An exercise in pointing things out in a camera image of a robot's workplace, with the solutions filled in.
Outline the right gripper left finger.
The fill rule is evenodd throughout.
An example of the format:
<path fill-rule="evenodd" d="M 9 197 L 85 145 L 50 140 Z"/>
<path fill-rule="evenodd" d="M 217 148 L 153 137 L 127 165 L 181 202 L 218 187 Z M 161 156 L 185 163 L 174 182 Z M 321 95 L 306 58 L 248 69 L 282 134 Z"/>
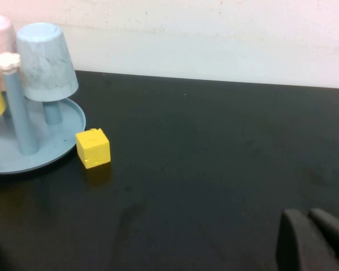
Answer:
<path fill-rule="evenodd" d="M 307 215 L 282 212 L 276 246 L 278 270 L 339 270 L 339 259 Z"/>

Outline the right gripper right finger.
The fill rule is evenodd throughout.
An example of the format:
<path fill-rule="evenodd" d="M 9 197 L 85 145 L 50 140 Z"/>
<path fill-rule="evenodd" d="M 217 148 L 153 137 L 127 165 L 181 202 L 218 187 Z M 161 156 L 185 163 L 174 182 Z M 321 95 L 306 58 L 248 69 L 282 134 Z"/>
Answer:
<path fill-rule="evenodd" d="M 335 252 L 336 258 L 339 259 L 339 219 L 319 208 L 311 209 L 308 217 L 320 230 L 327 243 Z"/>

